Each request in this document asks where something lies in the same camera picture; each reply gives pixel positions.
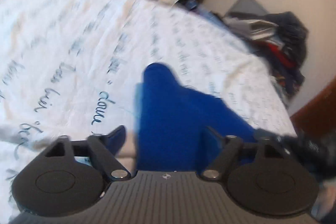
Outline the dark clothes pile on right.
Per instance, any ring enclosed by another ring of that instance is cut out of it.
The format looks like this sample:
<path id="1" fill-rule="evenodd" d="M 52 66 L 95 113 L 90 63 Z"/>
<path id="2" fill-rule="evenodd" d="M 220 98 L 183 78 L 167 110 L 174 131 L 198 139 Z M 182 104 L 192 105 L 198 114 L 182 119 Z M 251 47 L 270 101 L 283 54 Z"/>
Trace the dark clothes pile on right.
<path id="1" fill-rule="evenodd" d="M 298 17 L 289 11 L 265 15 L 230 12 L 223 21 L 256 55 L 266 59 L 271 75 L 291 100 L 305 81 L 301 67 L 307 56 L 309 34 Z"/>

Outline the white bedspread with script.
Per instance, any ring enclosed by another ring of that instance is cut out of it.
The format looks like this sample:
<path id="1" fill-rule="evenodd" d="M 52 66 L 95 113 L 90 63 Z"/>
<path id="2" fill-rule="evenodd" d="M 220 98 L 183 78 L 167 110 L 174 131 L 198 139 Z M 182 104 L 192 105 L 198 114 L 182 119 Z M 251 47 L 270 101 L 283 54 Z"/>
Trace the white bedspread with script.
<path id="1" fill-rule="evenodd" d="M 152 0 L 1 0 L 1 223 L 19 214 L 15 176 L 60 135 L 124 125 L 117 158 L 134 169 L 137 91 L 155 62 L 252 127 L 295 134 L 266 63 L 197 14 Z"/>

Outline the blue knit garment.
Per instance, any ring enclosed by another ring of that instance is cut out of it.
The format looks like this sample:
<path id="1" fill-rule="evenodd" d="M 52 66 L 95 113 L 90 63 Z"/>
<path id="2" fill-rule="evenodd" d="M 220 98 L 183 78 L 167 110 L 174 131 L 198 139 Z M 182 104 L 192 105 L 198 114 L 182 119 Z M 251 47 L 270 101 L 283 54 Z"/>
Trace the blue knit garment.
<path id="1" fill-rule="evenodd" d="M 183 87 L 160 63 L 143 72 L 137 169 L 201 172 L 221 152 L 220 136 L 254 142 L 254 128 L 220 98 Z"/>

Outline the brown wooden cabinet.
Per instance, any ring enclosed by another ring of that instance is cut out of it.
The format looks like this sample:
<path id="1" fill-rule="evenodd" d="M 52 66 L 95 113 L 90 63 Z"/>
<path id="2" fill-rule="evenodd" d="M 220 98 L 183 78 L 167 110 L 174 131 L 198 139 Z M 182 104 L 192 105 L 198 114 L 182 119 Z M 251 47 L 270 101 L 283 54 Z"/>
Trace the brown wooden cabinet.
<path id="1" fill-rule="evenodd" d="M 290 119 L 297 132 L 315 138 L 335 130 L 335 79 Z"/>

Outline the grey framed panel on wall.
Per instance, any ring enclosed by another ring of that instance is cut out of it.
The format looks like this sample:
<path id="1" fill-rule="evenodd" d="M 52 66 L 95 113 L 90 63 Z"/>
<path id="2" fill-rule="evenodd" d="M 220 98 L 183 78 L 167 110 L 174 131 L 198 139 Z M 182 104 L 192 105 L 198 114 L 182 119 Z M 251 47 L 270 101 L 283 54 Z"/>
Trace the grey framed panel on wall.
<path id="1" fill-rule="evenodd" d="M 256 15 L 266 15 L 268 11 L 256 0 L 237 0 L 227 11 L 230 12 L 244 12 Z"/>

